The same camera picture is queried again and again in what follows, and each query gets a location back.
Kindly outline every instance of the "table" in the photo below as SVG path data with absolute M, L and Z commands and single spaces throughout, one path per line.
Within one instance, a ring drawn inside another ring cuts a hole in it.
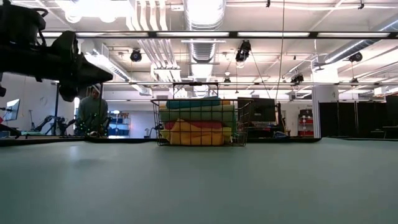
M 398 142 L 0 148 L 0 223 L 398 223 Z

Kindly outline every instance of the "ceiling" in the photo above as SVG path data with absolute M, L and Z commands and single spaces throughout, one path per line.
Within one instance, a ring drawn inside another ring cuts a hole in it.
M 338 7 L 359 6 L 360 0 L 286 0 L 283 9 L 282 0 L 272 0 L 270 8 L 266 8 L 266 1 L 248 1 L 248 0 L 227 0 L 227 7 L 223 19 L 223 25 L 220 30 L 272 30 L 280 31 L 282 29 L 289 31 L 370 31 L 374 26 L 382 23 L 388 18 L 398 13 L 396 8 L 388 9 L 345 9 L 345 10 L 308 10 L 317 7 Z M 80 22 L 71 24 L 65 19 L 65 13 L 59 8 L 55 1 L 48 0 L 21 0 L 13 1 L 29 7 L 47 7 L 51 13 L 45 18 L 47 21 L 46 30 L 75 30 L 75 31 L 107 31 L 123 30 L 127 31 L 125 17 L 118 17 L 112 23 L 102 22 L 99 18 L 83 17 Z M 398 7 L 398 2 L 394 0 L 364 0 L 366 6 L 378 7 Z M 166 20 L 170 30 L 185 30 L 185 21 L 183 11 L 174 11 L 173 7 L 181 6 L 181 0 L 168 0 L 166 2 L 167 12 Z M 291 7 L 301 7 L 301 9 L 291 9 Z M 137 40 L 115 40 L 115 39 L 96 39 L 96 45 L 105 44 L 109 47 L 109 56 L 131 73 L 131 76 L 140 81 L 151 81 L 150 66 L 151 62 L 143 53 L 143 59 L 140 62 L 132 62 L 129 59 L 133 48 L 139 48 Z M 230 73 L 232 82 L 254 82 L 264 81 L 277 82 L 280 77 L 298 65 L 302 60 L 309 58 L 314 54 L 327 54 L 349 40 L 250 40 L 252 46 L 252 55 L 246 60 L 243 68 L 236 68 L 234 55 L 236 49 L 240 46 L 242 40 L 228 39 L 225 43 L 218 44 L 215 62 L 211 80 L 222 82 L 225 72 Z M 181 77 L 190 76 L 189 51 L 186 44 L 180 40 L 171 40 L 172 49 L 181 68 Z M 353 76 L 360 75 L 369 71 L 377 70 L 385 65 L 398 61 L 397 50 L 391 50 L 388 54 L 375 57 L 383 52 L 393 49 L 398 45 L 393 40 L 380 41 L 365 50 L 362 50 L 363 61 L 353 64 L 338 62 L 336 66 L 339 71 L 340 80 L 350 80 Z M 381 72 L 375 76 L 369 77 L 366 81 L 378 81 L 381 78 L 394 77 L 398 75 L 398 70 L 389 70 Z M 310 69 L 302 70 L 306 81 L 311 81 Z M 130 86 L 107 86 L 107 90 L 130 90 Z

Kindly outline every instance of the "ventilation duct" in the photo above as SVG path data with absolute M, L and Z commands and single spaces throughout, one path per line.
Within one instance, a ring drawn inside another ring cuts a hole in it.
M 398 14 L 391 17 L 390 19 L 384 21 L 383 23 L 379 24 L 372 31 L 379 31 L 379 32 L 397 32 L 398 31 Z M 370 45 L 373 45 L 380 40 L 353 40 L 348 44 L 340 47 L 336 51 L 326 55 L 324 58 L 325 64 L 331 64 L 338 62 L 344 58 L 347 58 L 356 52 L 359 52 Z
M 218 30 L 225 14 L 226 0 L 184 0 L 185 23 L 187 30 Z M 214 62 L 216 44 L 190 43 L 191 61 L 196 63 Z M 207 78 L 211 75 L 213 65 L 191 65 L 195 78 Z

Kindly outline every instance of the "metal cage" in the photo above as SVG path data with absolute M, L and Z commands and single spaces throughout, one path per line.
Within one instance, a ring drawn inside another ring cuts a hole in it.
M 151 100 L 160 146 L 245 146 L 252 100 Z

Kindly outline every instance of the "person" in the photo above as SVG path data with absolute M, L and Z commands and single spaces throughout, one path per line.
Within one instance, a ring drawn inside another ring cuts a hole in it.
M 101 86 L 99 84 L 93 85 L 91 87 L 91 95 L 80 101 L 76 125 L 84 123 L 85 130 L 82 132 L 82 130 L 77 129 L 76 135 L 84 135 L 87 129 L 90 131 L 97 131 L 100 128 L 99 125 L 105 122 L 108 115 L 108 104 L 104 99 L 100 99 L 100 88 Z

